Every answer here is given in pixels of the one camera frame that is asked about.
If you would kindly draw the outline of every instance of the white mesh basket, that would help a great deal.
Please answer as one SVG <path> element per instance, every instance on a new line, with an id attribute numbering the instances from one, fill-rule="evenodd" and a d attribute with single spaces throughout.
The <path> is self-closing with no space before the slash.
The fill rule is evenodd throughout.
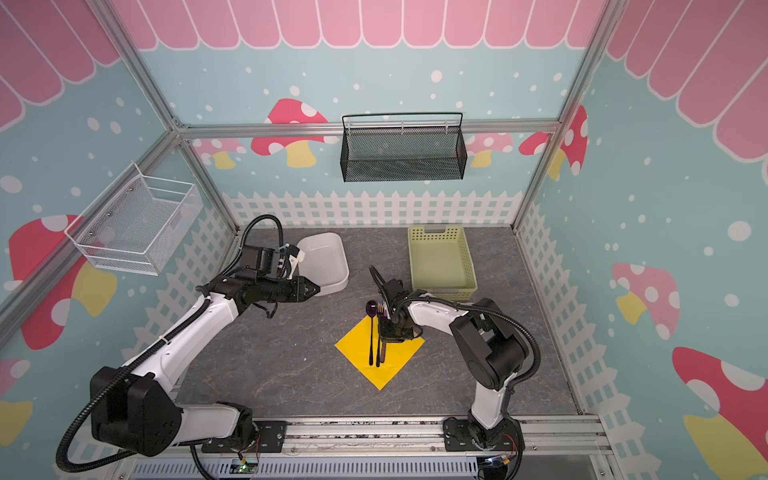
<path id="1" fill-rule="evenodd" d="M 135 176 L 86 218 L 100 195 L 65 233 L 97 268 L 159 275 L 203 201 L 195 184 L 148 177 L 133 167 Z"/>

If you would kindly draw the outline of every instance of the yellow mat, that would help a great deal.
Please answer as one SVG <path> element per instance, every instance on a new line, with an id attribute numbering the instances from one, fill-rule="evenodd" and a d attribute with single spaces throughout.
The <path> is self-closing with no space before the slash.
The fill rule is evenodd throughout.
<path id="1" fill-rule="evenodd" d="M 371 346 L 371 317 L 366 316 L 355 325 L 339 342 L 336 348 L 370 382 L 381 390 L 395 378 L 397 372 L 411 359 L 424 344 L 424 339 L 406 340 L 403 343 L 388 343 L 384 363 L 376 367 L 376 339 L 379 335 L 378 317 L 373 317 L 373 366 L 368 365 Z"/>

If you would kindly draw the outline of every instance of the green plastic basket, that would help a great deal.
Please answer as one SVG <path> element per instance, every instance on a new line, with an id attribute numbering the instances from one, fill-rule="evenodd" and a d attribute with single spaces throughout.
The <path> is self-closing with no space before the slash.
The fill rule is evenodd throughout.
<path id="1" fill-rule="evenodd" d="M 478 289 L 464 228 L 421 225 L 408 229 L 411 282 L 445 300 L 465 302 Z"/>

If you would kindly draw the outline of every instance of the white bowl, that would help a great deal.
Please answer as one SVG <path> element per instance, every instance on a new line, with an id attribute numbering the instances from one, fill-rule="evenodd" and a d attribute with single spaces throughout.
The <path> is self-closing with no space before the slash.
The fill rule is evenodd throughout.
<path id="1" fill-rule="evenodd" d="M 346 288 L 349 265 L 338 234 L 325 232 L 304 237 L 296 246 L 304 252 L 304 260 L 299 263 L 299 275 L 320 287 L 316 296 L 330 295 Z"/>

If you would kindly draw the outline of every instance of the mushroom illustration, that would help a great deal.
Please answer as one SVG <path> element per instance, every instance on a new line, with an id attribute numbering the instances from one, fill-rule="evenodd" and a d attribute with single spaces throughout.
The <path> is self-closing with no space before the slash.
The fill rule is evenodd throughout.
<path id="1" fill-rule="evenodd" d="M 587 125 L 587 111 L 583 106 L 579 105 L 576 111 L 576 117 L 574 117 L 571 128 L 565 132 L 565 139 L 560 144 L 558 152 L 554 155 L 554 161 L 549 166 L 549 177 L 552 180 L 560 180 L 560 168 L 563 161 L 567 158 L 568 164 L 571 165 L 572 174 L 579 175 L 581 168 L 584 166 L 584 156 L 587 154 L 587 142 L 588 142 L 588 125 Z M 520 145 L 520 153 L 523 155 L 533 155 L 539 151 L 543 151 L 546 145 L 547 134 L 538 132 L 530 137 Z"/>
<path id="2" fill-rule="evenodd" d="M 11 235 L 8 252 L 14 279 L 5 283 L 7 289 L 15 288 L 32 273 L 64 240 L 64 228 L 76 218 L 75 215 L 55 215 L 33 220 Z M 44 349 L 61 336 L 72 299 L 82 303 L 91 316 L 98 316 L 117 288 L 118 278 L 113 273 L 94 268 L 82 257 L 22 324 L 27 346 L 33 350 Z"/>
<path id="3" fill-rule="evenodd" d="M 643 265 L 615 263 L 613 275 L 612 288 L 619 284 L 629 290 L 627 295 L 616 299 L 624 318 L 635 325 L 647 310 L 659 337 L 669 339 L 680 319 L 680 294 L 672 274 Z"/>
<path id="4" fill-rule="evenodd" d="M 761 376 L 685 347 L 672 364 L 686 386 L 717 415 L 685 415 L 686 429 L 720 478 L 747 480 L 768 472 L 768 382 Z"/>
<path id="5" fill-rule="evenodd" d="M 510 134 L 477 134 L 465 142 L 467 153 L 475 155 L 470 167 L 485 168 L 491 164 L 491 152 L 503 151 L 508 154 L 515 149 Z"/>
<path id="6" fill-rule="evenodd" d="M 246 152 L 243 144 L 236 138 L 204 138 L 196 139 L 192 146 L 200 159 L 206 165 L 210 165 L 210 158 L 214 158 L 214 165 L 219 170 L 231 170 L 235 168 L 235 163 L 227 152 L 237 152 L 244 154 Z"/>
<path id="7" fill-rule="evenodd" d="M 309 105 L 294 100 L 282 98 L 272 108 L 264 123 L 268 124 L 326 124 L 328 121 L 317 110 Z M 309 141 L 325 144 L 335 144 L 338 137 L 283 137 L 283 138 L 254 138 L 250 144 L 251 150 L 263 157 L 275 154 L 283 148 L 288 152 L 288 166 L 294 168 L 312 167 L 317 159 L 310 151 Z"/>
<path id="8" fill-rule="evenodd" d="M 29 370 L 29 361 L 0 360 L 0 398 Z M 32 402 L 0 402 L 0 446 L 11 445 L 32 415 Z"/>

